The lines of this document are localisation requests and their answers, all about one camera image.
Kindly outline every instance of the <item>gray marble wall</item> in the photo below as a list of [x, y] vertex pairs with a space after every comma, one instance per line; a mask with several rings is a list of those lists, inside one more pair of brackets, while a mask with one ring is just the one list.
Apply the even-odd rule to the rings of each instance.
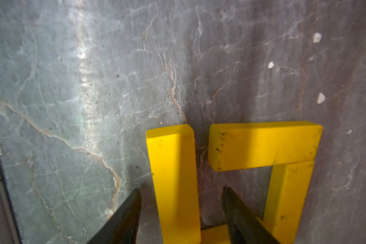
[[296, 243], [366, 243], [366, 0], [0, 0], [0, 154], [24, 244], [86, 243], [142, 188], [145, 132], [195, 130], [202, 225], [228, 184], [263, 214], [270, 168], [215, 173], [212, 123], [323, 125]]

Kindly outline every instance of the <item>yellow block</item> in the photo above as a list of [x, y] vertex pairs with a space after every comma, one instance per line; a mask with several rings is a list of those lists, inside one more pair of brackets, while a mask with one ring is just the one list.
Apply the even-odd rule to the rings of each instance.
[[213, 227], [200, 232], [202, 241], [200, 244], [230, 244], [227, 225]]
[[281, 244], [294, 243], [314, 164], [310, 161], [272, 168], [263, 222]]
[[188, 124], [146, 132], [164, 244], [200, 243], [194, 131]]
[[321, 133], [306, 121], [212, 124], [208, 161], [218, 172], [311, 161]]

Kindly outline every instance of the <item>stone vein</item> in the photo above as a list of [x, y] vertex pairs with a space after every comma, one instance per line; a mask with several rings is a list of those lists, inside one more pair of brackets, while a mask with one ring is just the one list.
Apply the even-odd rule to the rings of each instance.
[[76, 214], [75, 214], [75, 213], [74, 213], [74, 211], [73, 211], [73, 208], [71, 207], [71, 205], [70, 205], [70, 204], [69, 204], [69, 202], [68, 202], [68, 199], [67, 199], [67, 198], [66, 198], [66, 196], [65, 196], [65, 192], [64, 192], [64, 189], [63, 189], [63, 184], [62, 184], [62, 181], [61, 181], [61, 179], [60, 179], [59, 175], [57, 174], [57, 169], [56, 169], [56, 171], [55, 171], [55, 174], [57, 175], [57, 179], [59, 180], [59, 183], [60, 183], [60, 188], [61, 188], [61, 191], [62, 191], [62, 196], [63, 196], [63, 198], [64, 198], [64, 202], [66, 203], [66, 205], [68, 206], [69, 210], [71, 211], [72, 216], [80, 222], [80, 227], [83, 229], [84, 236], [85, 236], [85, 238], [86, 238], [87, 240], [89, 240], [89, 237], [88, 237], [88, 235], [87, 235], [87, 232], [86, 232], [86, 230], [85, 230], [85, 228], [84, 228], [84, 223], [83, 223], [83, 221], [81, 221], [81, 220], [76, 216]]
[[86, 150], [83, 147], [72, 147], [65, 139], [62, 139], [60, 137], [58, 137], [57, 135], [54, 135], [53, 133], [49, 132], [49, 131], [45, 131], [40, 129], [33, 121], [31, 121], [28, 117], [22, 115], [20, 112], [18, 112], [12, 105], [8, 104], [7, 102], [3, 101], [0, 103], [0, 105], [5, 106], [7, 108], [9, 108], [13, 113], [15, 113], [16, 115], [20, 116], [23, 120], [25, 120], [34, 130], [36, 130], [37, 132], [49, 137], [49, 138], [55, 138], [59, 141], [62, 141], [63, 143], [65, 143], [70, 149], [75, 150], [75, 151], [82, 151], [84, 153], [87, 153], [89, 155], [91, 155], [92, 157], [95, 157], [98, 159], [98, 161], [100, 161], [102, 163], [102, 166], [105, 169], [108, 169], [111, 171], [111, 173], [113, 174], [113, 181], [114, 181], [114, 185], [115, 185], [115, 193], [112, 197], [112, 206], [111, 208], [108, 209], [109, 212], [115, 212], [116, 210], [116, 199], [118, 196], [118, 191], [119, 191], [119, 182], [120, 179], [118, 177], [118, 174], [110, 167], [106, 164], [105, 160], [103, 159], [103, 157], [101, 155], [98, 154], [94, 154], [93, 152], [90, 152], [88, 150]]
[[172, 102], [174, 103], [175, 107], [178, 109], [179, 114], [183, 118], [183, 123], [187, 124], [186, 115], [183, 113], [181, 106], [179, 105], [179, 103], [176, 101], [176, 98], [175, 98], [175, 88], [176, 88], [175, 74], [174, 74], [174, 71], [171, 67], [171, 63], [169, 60], [167, 62], [167, 66], [171, 72], [170, 79], [172, 82], [172, 87], [169, 90], [169, 94], [171, 95]]
[[145, 42], [146, 42], [146, 40], [148, 39], [148, 33], [149, 33], [149, 29], [152, 27], [152, 25], [153, 25], [153, 22], [156, 20], [156, 18], [157, 18], [157, 16], [156, 17], [154, 17], [152, 20], [151, 20], [151, 22], [150, 22], [150, 24], [149, 24], [149, 26], [147, 26], [146, 27], [146, 29], [145, 29], [145, 33], [143, 34], [143, 38], [142, 38], [142, 48], [144, 49], [144, 50], [146, 50], [146, 47], [145, 47]]
[[126, 180], [121, 186], [122, 187], [124, 187], [125, 185], [126, 185], [126, 183], [128, 183], [128, 182], [131, 182], [131, 181], [134, 181], [134, 180], [139, 180], [139, 179], [142, 179], [142, 178], [144, 178], [144, 177], [147, 177], [148, 175], [150, 175], [151, 174], [151, 172], [149, 172], [149, 173], [147, 173], [147, 174], [144, 174], [144, 175], [142, 175], [142, 176], [139, 176], [139, 177], [137, 177], [137, 178], [134, 178], [134, 179], [130, 179], [130, 180]]
[[57, 222], [55, 221], [55, 218], [54, 218], [54, 211], [53, 211], [53, 208], [50, 208], [50, 207], [47, 205], [47, 203], [46, 203], [45, 199], [42, 197], [42, 195], [41, 195], [41, 194], [40, 194], [40, 192], [38, 191], [38, 189], [37, 189], [37, 187], [36, 187], [36, 183], [37, 183], [37, 181], [36, 181], [35, 169], [32, 167], [33, 162], [30, 162], [30, 159], [27, 159], [27, 160], [26, 160], [26, 163], [27, 163], [28, 167], [31, 169], [31, 172], [32, 172], [32, 178], [33, 178], [32, 187], [33, 187], [33, 189], [34, 189], [35, 193], [37, 194], [38, 198], [40, 198], [40, 199], [42, 200], [43, 207], [44, 207], [44, 208], [46, 208], [46, 209], [50, 212], [50, 216], [51, 216], [51, 218], [52, 218], [52, 220], [53, 220], [54, 226], [59, 230], [60, 234], [61, 234], [63, 237], [65, 237], [65, 238], [67, 238], [67, 239], [69, 240], [69, 242], [70, 242], [70, 243], [75, 242], [75, 241], [73, 241], [73, 240], [72, 240], [72, 237], [67, 236], [67, 235], [63, 232], [63, 230], [59, 227], [59, 225], [57, 224]]
[[311, 30], [310, 30], [310, 39], [309, 39], [309, 46], [308, 46], [308, 50], [307, 50], [307, 60], [304, 62], [304, 64], [302, 65], [301, 67], [301, 70], [302, 70], [302, 74], [303, 74], [303, 85], [302, 85], [302, 88], [301, 88], [301, 91], [300, 91], [300, 94], [298, 95], [298, 101], [297, 101], [297, 107], [296, 109], [301, 109], [301, 112], [302, 112], [302, 106], [301, 106], [301, 102], [302, 102], [302, 99], [303, 99], [303, 95], [305, 94], [305, 87], [307, 85], [307, 81], [308, 81], [308, 75], [307, 75], [307, 72], [306, 72], [306, 66], [307, 64], [309, 63], [309, 57], [310, 57], [310, 53], [312, 51], [312, 36], [313, 36], [313, 33], [314, 33], [314, 29], [315, 29], [315, 24], [316, 24], [316, 21], [317, 21], [317, 5], [318, 5], [318, 0], [313, 0], [313, 24], [312, 24], [312, 27], [311, 27]]

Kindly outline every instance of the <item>yellow foam block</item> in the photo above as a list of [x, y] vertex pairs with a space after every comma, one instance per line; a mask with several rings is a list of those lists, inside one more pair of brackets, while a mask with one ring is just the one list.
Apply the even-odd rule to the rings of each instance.
[[293, 244], [315, 162], [272, 168], [263, 223], [281, 243]]
[[321, 133], [306, 121], [212, 124], [208, 161], [215, 171], [311, 161]]
[[146, 144], [164, 244], [200, 243], [193, 129], [182, 124], [148, 130]]
[[213, 227], [200, 232], [202, 241], [200, 244], [230, 244], [227, 225]]

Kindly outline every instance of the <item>white speck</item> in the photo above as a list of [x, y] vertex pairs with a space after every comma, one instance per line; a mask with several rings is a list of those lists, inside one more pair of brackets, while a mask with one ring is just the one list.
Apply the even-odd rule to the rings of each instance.
[[314, 36], [313, 36], [313, 43], [318, 43], [318, 42], [320, 42], [320, 40], [321, 40], [321, 37], [322, 37], [322, 36], [323, 36], [322, 34], [320, 34], [320, 33], [316, 32], [316, 33], [314, 34]]
[[269, 62], [267, 68], [272, 69], [273, 67], [274, 67], [274, 62], [273, 61]]
[[322, 93], [318, 94], [318, 98], [317, 98], [317, 104], [321, 104], [323, 103], [323, 101], [326, 99], [326, 96]]

